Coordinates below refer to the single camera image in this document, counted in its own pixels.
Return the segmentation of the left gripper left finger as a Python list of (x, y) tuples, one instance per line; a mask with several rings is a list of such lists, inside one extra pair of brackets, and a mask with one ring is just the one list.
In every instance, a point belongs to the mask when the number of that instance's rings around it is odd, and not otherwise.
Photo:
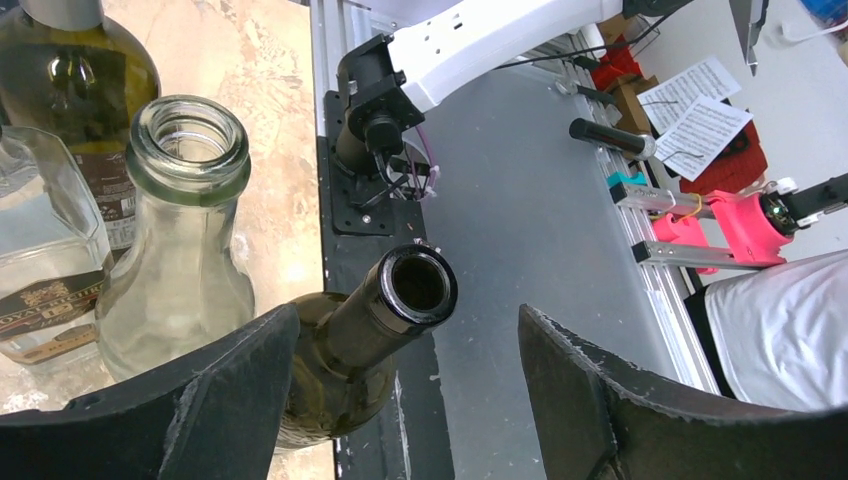
[(299, 335), (278, 306), (189, 354), (70, 400), (1, 418), (5, 479), (264, 479)]

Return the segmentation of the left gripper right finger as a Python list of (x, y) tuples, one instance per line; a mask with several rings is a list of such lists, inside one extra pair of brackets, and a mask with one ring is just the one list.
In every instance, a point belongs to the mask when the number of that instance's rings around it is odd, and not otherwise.
[(774, 409), (672, 381), (529, 305), (520, 357), (550, 479), (843, 479), (847, 411)]

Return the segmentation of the dark bottle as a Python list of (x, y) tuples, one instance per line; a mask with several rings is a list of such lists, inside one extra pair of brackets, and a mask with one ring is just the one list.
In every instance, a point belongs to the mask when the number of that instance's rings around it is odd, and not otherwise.
[(448, 261), (423, 244), (389, 250), (351, 294), (296, 298), (300, 334), (277, 449), (312, 447), (370, 421), (393, 390), (394, 353), (448, 320), (457, 300)]

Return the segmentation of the clear round glass bottle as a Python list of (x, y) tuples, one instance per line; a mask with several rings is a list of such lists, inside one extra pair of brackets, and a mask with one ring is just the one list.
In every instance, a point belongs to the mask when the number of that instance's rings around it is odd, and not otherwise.
[(231, 252), (248, 185), (246, 131), (222, 105), (168, 95), (134, 117), (126, 168), (135, 238), (107, 274), (95, 309), (97, 347), (121, 382), (251, 321), (251, 280)]

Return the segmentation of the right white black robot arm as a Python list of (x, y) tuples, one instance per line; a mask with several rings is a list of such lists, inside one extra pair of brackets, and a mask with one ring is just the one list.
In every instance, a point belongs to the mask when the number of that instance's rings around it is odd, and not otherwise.
[(460, 1), (417, 24), (378, 34), (337, 69), (344, 121), (335, 162), (348, 177), (385, 173), (402, 135), (476, 78), (567, 32), (622, 15), (666, 17), (681, 1)]

